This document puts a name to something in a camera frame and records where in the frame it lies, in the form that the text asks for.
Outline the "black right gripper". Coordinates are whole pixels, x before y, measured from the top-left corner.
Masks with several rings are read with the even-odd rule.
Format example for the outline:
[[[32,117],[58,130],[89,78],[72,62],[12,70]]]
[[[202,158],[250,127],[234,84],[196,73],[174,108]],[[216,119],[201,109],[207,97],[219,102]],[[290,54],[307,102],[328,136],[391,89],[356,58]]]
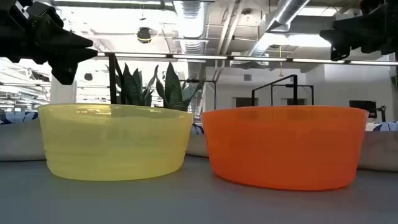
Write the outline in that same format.
[[[377,32],[378,50],[383,55],[397,51],[397,0],[362,0],[362,16],[333,22],[332,28],[321,30],[320,37],[330,43],[330,60],[343,60],[351,50],[361,46],[359,32],[348,29],[370,29]]]

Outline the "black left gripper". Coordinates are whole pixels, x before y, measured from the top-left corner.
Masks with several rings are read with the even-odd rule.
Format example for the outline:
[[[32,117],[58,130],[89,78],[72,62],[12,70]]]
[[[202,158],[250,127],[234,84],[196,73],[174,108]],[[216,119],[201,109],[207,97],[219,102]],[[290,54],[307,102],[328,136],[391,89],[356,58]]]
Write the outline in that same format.
[[[74,82],[78,64],[98,55],[86,49],[93,41],[65,30],[56,21],[53,6],[40,1],[1,0],[1,57],[12,62],[22,58],[45,60],[44,50],[69,50],[52,55],[48,64],[52,75],[62,84]]]

